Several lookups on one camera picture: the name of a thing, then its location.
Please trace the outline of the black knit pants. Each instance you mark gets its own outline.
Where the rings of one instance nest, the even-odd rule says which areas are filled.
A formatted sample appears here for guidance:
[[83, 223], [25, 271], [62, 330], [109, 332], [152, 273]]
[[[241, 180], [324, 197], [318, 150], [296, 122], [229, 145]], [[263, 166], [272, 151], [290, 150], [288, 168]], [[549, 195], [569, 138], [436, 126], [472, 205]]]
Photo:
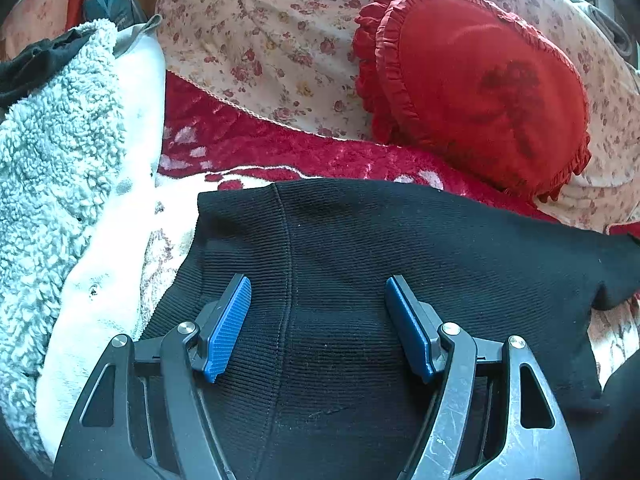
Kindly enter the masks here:
[[227, 369], [201, 383], [239, 479], [395, 479], [433, 406], [439, 323], [520, 336], [585, 479], [638, 468], [639, 362], [600, 383], [594, 311], [639, 289], [639, 241], [536, 220], [423, 185], [312, 179], [198, 196], [194, 239], [143, 335], [194, 321], [236, 274], [250, 307]]

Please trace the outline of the white cloth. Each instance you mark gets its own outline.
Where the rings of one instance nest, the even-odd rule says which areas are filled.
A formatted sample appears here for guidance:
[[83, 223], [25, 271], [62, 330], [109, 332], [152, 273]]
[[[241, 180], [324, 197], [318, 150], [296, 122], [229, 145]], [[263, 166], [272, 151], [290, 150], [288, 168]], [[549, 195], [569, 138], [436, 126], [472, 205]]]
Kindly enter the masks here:
[[155, 176], [165, 120], [166, 68], [154, 15], [118, 33], [114, 52], [124, 101], [122, 168], [90, 244], [63, 286], [61, 313], [36, 385], [35, 419], [55, 457], [78, 396], [107, 343], [137, 337], [140, 285], [157, 205]]

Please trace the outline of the red white floral blanket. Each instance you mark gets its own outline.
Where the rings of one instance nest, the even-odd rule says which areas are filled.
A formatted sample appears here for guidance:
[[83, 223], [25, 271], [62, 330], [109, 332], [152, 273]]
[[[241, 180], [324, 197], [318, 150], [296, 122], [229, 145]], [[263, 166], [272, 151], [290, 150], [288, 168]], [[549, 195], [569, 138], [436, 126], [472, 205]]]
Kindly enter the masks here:
[[255, 305], [235, 373], [251, 359], [317, 382], [402, 382], [410, 367], [384, 304], [402, 274], [444, 318], [486, 339], [521, 335], [566, 402], [639, 385], [639, 359], [600, 369], [598, 315], [635, 300], [629, 234], [563, 226], [431, 154], [322, 138], [166, 80], [160, 173], [197, 180], [195, 237], [150, 332], [193, 316], [235, 272]]

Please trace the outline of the light teal fleece garment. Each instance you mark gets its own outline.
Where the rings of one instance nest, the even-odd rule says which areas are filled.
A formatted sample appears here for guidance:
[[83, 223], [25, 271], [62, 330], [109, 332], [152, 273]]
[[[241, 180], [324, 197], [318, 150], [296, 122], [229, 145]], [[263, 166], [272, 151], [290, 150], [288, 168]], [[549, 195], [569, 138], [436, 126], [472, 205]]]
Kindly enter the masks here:
[[20, 449], [49, 463], [36, 383], [63, 284], [89, 245], [125, 155], [117, 30], [79, 27], [85, 45], [1, 124], [1, 414]]

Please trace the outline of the red heart ruffled pillow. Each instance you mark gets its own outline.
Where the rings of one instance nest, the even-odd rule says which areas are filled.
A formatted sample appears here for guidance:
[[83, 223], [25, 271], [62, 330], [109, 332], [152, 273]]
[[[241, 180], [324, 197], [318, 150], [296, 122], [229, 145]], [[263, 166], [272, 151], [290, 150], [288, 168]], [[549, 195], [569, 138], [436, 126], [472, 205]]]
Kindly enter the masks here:
[[375, 141], [410, 145], [500, 190], [555, 198], [590, 161], [575, 65], [488, 0], [370, 0], [352, 50]]

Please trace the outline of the floral beige quilt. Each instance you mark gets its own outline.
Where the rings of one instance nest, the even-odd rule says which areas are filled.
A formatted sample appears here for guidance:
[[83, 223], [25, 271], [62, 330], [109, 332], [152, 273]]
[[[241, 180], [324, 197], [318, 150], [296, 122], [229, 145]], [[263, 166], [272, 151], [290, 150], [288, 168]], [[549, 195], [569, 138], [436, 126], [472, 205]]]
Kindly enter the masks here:
[[[208, 93], [296, 129], [367, 139], [352, 35], [369, 0], [157, 0], [168, 68]], [[639, 73], [570, 0], [489, 0], [572, 60], [588, 94], [592, 157], [544, 211], [602, 230], [639, 218]]]

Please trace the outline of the grey folded cloth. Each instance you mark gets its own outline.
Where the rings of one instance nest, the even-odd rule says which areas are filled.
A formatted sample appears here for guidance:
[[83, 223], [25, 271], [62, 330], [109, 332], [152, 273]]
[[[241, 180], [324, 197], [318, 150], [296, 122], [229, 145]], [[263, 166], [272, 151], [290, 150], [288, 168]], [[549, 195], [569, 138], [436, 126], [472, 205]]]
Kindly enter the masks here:
[[623, 26], [590, 3], [586, 6], [586, 14], [612, 44], [617, 53], [625, 60], [630, 60], [634, 55], [634, 42]]

